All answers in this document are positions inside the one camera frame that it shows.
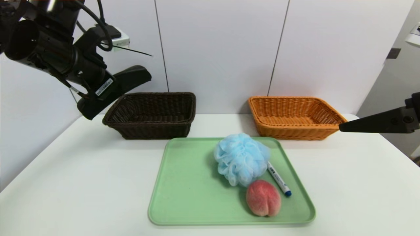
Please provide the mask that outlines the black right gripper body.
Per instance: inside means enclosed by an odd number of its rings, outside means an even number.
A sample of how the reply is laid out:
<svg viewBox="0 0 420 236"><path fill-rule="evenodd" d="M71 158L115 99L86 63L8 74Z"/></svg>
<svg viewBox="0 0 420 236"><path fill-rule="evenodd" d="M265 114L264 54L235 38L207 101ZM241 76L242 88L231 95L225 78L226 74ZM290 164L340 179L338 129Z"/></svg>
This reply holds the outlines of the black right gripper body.
<svg viewBox="0 0 420 236"><path fill-rule="evenodd" d="M413 93L411 98L405 99L405 108L412 109L416 115L417 122L420 121L420 92Z"/></svg>

